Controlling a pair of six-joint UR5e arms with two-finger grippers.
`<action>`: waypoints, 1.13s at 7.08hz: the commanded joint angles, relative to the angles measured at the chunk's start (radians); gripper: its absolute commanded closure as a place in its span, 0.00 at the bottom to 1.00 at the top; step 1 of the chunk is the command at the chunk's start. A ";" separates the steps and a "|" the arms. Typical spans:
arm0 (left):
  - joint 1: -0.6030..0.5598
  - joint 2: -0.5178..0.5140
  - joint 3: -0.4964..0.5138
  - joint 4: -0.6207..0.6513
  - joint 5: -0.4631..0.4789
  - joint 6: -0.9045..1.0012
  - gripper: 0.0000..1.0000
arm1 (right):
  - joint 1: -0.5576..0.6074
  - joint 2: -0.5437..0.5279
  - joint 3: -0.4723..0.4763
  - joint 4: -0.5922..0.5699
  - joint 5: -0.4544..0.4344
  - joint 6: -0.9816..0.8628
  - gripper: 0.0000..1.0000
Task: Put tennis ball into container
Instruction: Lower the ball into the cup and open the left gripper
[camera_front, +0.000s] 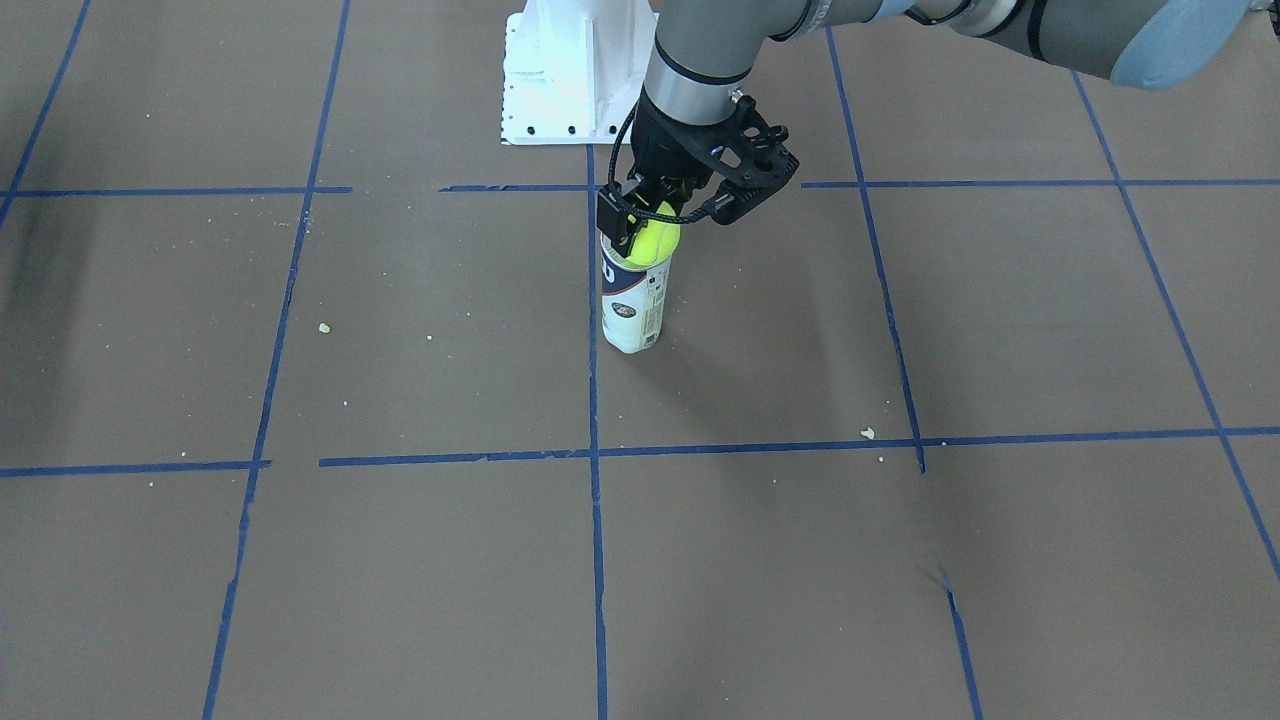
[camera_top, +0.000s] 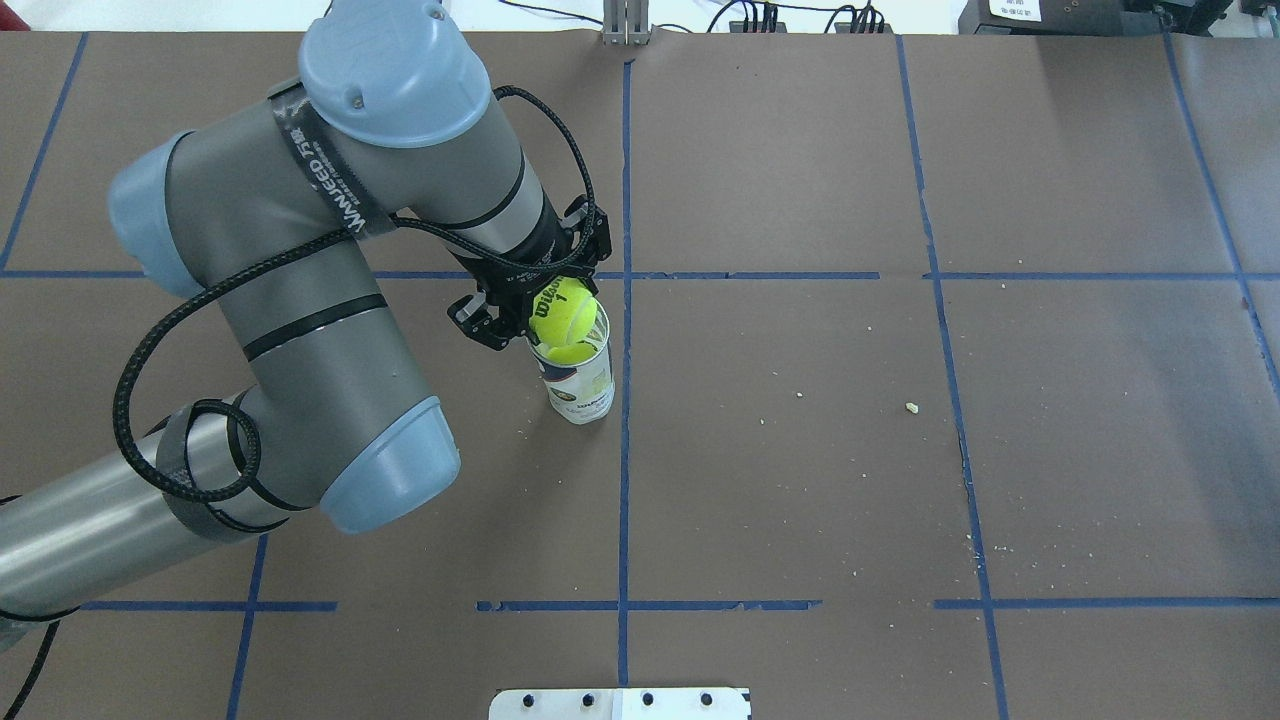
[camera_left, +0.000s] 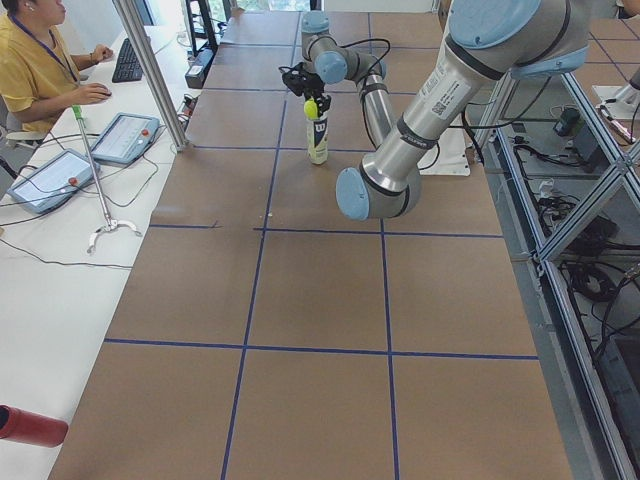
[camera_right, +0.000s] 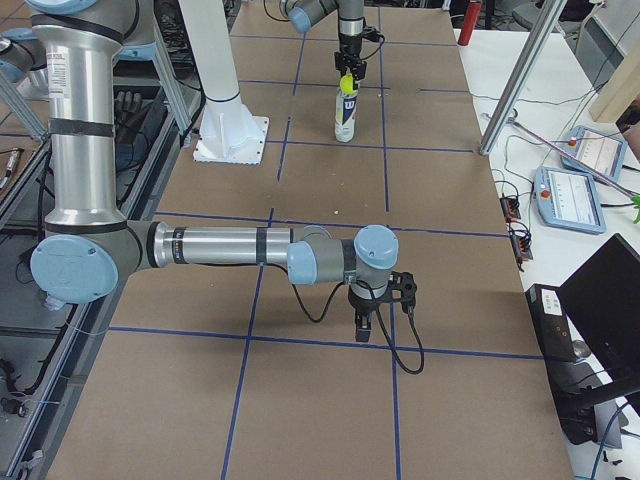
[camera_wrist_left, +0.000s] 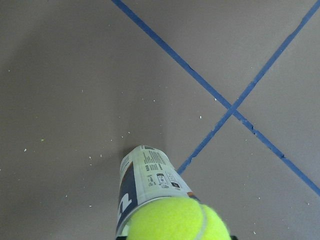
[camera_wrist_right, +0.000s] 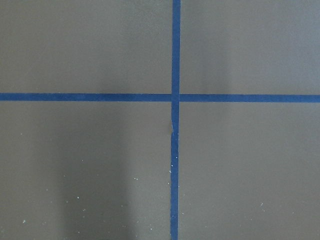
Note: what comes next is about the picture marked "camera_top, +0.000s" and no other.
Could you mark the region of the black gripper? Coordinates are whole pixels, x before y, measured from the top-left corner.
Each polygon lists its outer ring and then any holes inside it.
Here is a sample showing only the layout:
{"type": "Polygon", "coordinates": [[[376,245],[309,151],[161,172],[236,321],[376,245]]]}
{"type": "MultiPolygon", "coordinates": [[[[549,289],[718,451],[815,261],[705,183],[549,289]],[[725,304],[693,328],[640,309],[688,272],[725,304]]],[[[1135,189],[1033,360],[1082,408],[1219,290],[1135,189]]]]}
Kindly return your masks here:
{"type": "MultiPolygon", "coordinates": [[[[502,351],[529,336],[535,296],[562,274],[559,260],[568,242],[561,225],[539,225],[508,251],[484,249],[466,240],[454,259],[474,278],[476,290],[447,309],[447,316],[468,340],[502,351]]],[[[585,304],[598,290],[588,281],[573,282],[573,301],[585,304]]]]}

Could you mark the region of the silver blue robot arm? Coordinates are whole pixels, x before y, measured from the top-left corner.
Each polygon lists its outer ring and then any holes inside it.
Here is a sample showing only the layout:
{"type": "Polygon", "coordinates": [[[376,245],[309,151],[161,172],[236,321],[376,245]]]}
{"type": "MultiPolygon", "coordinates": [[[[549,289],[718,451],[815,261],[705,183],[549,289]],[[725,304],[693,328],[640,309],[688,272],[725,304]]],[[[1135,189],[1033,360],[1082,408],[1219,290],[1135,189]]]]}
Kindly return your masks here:
{"type": "Polygon", "coordinates": [[[594,288],[611,255],[594,188],[558,213],[439,1],[334,1],[298,77],[175,135],[113,181],[125,251],[182,299],[111,398],[116,452],[3,506],[3,647],[82,603],[320,507],[342,532],[444,491],[460,452],[364,256],[398,229],[438,237],[474,279],[451,305],[471,340],[532,337],[538,295],[594,288]],[[132,400],[163,338],[218,305],[255,383],[137,437],[132,400]]]}

